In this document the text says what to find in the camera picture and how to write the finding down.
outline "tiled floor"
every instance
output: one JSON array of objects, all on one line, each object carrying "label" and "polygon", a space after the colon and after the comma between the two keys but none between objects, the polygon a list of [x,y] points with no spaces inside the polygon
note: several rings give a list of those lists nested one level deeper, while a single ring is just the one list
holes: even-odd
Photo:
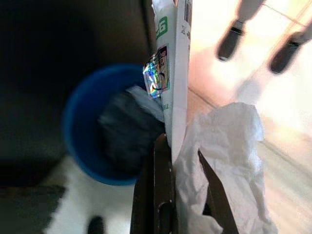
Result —
[{"label": "tiled floor", "polygon": [[289,35],[312,20],[311,0],[267,0],[246,24],[233,57],[215,54],[239,1],[194,1],[189,74],[189,121],[233,101],[254,104],[266,129],[259,154],[266,165],[266,198],[282,234],[312,229],[312,41],[275,75],[271,59]]}]

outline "blue bucket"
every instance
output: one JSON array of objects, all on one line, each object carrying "label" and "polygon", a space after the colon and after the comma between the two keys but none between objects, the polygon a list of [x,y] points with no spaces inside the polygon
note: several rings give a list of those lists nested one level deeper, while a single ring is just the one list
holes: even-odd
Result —
[{"label": "blue bucket", "polygon": [[109,185],[134,184],[139,175],[116,171],[107,161],[98,118],[110,98],[134,85],[145,87],[142,67],[118,64],[95,71],[70,96],[63,116],[69,153],[89,176]]}]

